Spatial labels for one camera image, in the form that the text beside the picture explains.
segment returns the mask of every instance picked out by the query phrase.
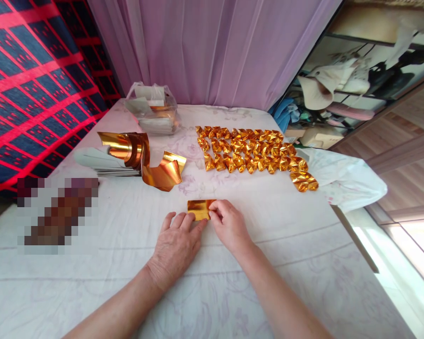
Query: pink item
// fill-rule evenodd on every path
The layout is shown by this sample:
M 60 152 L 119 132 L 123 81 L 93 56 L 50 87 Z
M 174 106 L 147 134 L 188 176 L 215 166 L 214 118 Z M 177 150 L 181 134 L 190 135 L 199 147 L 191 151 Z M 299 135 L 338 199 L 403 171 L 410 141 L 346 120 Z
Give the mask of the pink item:
M 268 110 L 341 0 L 88 0 L 123 92 L 167 85 L 178 104 Z
M 374 111 L 352 108 L 341 103 L 332 103 L 326 110 L 340 116 L 363 121 L 371 120 L 375 114 Z

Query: hat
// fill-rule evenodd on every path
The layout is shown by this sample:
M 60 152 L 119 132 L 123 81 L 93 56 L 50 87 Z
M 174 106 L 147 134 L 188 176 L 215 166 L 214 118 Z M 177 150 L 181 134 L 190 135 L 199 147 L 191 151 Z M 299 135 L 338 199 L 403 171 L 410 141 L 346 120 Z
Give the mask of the hat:
M 334 90 L 344 76 L 344 69 L 335 65 L 321 66 L 307 77 L 298 77 L 303 90 L 305 107 L 317 111 L 328 107 L 334 98 Z

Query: clear plastic bag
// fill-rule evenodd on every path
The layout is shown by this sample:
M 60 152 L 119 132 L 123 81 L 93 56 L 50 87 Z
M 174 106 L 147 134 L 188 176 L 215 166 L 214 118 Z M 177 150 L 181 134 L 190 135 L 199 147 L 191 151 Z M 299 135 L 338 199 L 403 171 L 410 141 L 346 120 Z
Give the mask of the clear plastic bag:
M 124 105 L 148 134 L 172 135 L 181 127 L 178 104 L 168 86 L 134 82 Z

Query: table surface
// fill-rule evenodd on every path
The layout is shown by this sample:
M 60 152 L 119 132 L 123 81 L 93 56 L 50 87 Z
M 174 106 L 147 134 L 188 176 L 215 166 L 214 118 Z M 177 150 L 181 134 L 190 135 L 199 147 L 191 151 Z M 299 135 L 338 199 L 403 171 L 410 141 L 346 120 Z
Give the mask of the table surface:
M 68 332 L 145 264 L 164 216 L 186 211 L 187 200 L 194 199 L 235 204 L 252 239 L 336 338 L 413 338 L 320 189 L 297 192 L 286 172 L 205 171 L 196 125 L 278 129 L 268 113 L 195 105 L 179 105 L 178 112 L 183 125 L 175 135 L 149 137 L 152 166 L 164 150 L 187 158 L 183 182 L 171 192 L 139 177 L 101 178 L 97 205 L 84 218 L 89 227 L 79 227 L 72 246 L 58 255 L 23 254 L 18 237 L 34 222 L 29 209 L 12 206 L 0 217 L 0 338 L 59 338 Z M 99 146 L 97 131 L 141 130 L 121 99 L 76 149 Z M 63 187 L 64 178 L 87 177 L 95 172 L 76 164 L 70 153 L 49 177 L 51 193 Z M 202 244 L 138 336 L 271 338 L 254 290 L 211 225 Z

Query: cardboard box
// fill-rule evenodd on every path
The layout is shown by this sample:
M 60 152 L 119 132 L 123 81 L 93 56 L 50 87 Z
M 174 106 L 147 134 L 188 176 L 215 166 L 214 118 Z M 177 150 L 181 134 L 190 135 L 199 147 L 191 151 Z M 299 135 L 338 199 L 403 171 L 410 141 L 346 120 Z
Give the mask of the cardboard box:
M 284 132 L 284 142 L 293 144 L 298 138 L 303 137 L 306 129 L 300 125 L 287 126 L 286 132 Z
M 306 130 L 300 141 L 306 147 L 328 149 L 343 138 L 342 134 L 331 126 L 312 127 Z

